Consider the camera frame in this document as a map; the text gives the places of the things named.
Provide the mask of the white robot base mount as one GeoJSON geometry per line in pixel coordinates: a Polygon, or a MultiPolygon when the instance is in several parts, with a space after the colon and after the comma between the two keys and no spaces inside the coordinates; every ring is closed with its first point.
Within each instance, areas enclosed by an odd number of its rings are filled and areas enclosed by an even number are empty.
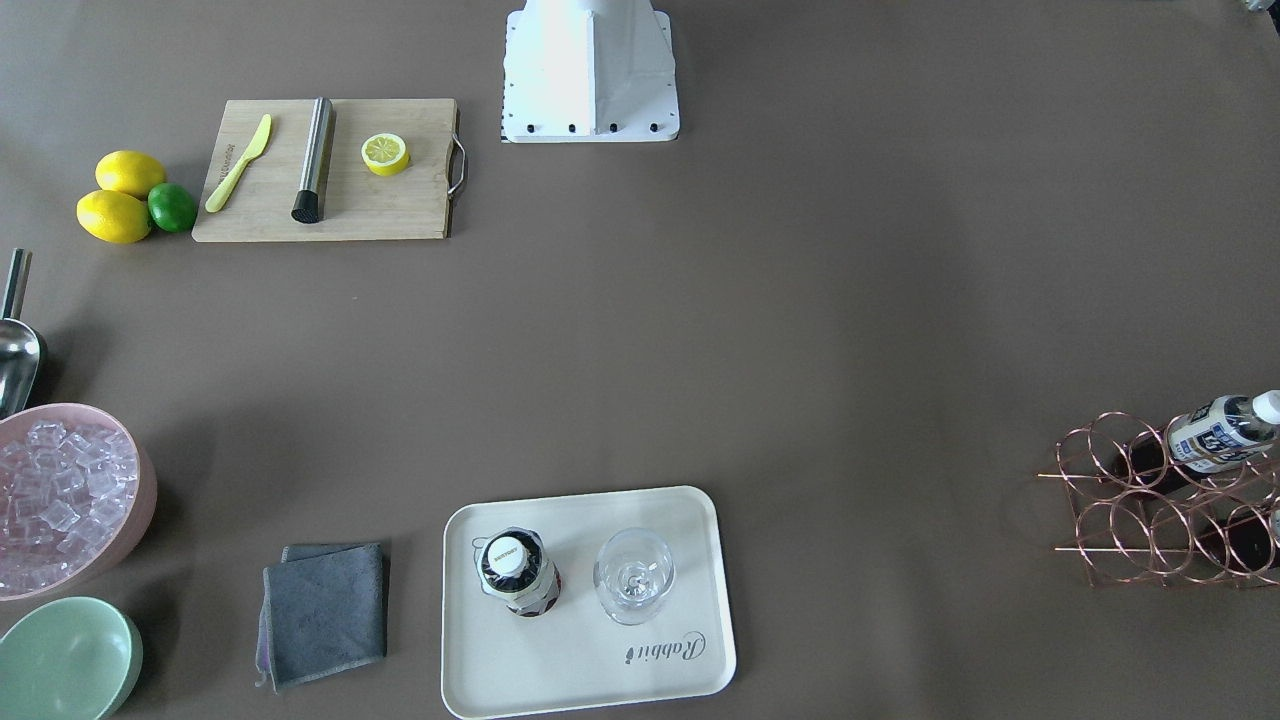
{"type": "Polygon", "coordinates": [[[503,70],[507,143],[680,136],[672,23],[649,1],[526,1],[506,17],[503,70]]]}

